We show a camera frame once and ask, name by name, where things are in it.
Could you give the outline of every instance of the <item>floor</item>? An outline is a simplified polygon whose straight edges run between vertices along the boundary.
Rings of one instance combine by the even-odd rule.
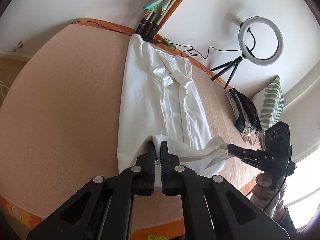
[[[0,58],[0,81],[2,81],[0,83],[10,88],[25,64],[25,62],[17,60]],[[5,87],[2,89],[5,96],[8,93],[8,89]],[[4,98],[0,93],[0,105],[3,100]]]

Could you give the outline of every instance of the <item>human hand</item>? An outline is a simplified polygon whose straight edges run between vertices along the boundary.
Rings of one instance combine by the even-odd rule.
[[[270,172],[260,173],[256,177],[256,183],[252,189],[252,196],[250,198],[258,208],[263,210],[270,199],[278,191],[279,187],[282,185],[284,177],[280,178],[276,184],[276,190],[271,190],[270,186],[272,183],[272,177]],[[279,193],[275,196],[270,205],[266,208],[265,213],[272,219],[277,218],[283,209],[283,195],[286,188],[286,183],[283,185]]]

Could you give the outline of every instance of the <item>bed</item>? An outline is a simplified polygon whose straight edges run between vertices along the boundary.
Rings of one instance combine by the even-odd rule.
[[[7,94],[0,108],[0,208],[26,226],[22,239],[94,176],[118,175],[117,133],[129,39],[95,23],[71,24],[29,60]],[[234,127],[223,81],[211,81],[205,66],[190,61],[212,136],[259,148],[244,142]],[[231,158],[220,174],[246,193],[258,173]],[[170,239],[183,234],[184,225],[181,198],[165,197],[157,188],[152,198],[136,198],[131,238],[160,232]]]

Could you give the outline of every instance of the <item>folded white garment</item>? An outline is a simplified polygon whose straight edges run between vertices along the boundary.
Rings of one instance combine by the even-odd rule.
[[[219,172],[224,163],[216,164],[228,158],[222,138],[215,137],[208,144],[211,134],[192,79],[190,61],[154,49],[139,35],[133,35],[121,96],[119,172],[146,153],[148,140],[158,140],[155,145],[159,147],[164,138],[170,145],[170,153],[178,155],[183,165],[199,175],[210,177]]]

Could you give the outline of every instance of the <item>green and white striped cushion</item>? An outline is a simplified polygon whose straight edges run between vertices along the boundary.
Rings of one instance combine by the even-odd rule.
[[[262,129],[265,131],[279,122],[284,107],[280,78],[276,78],[252,99],[257,108]]]

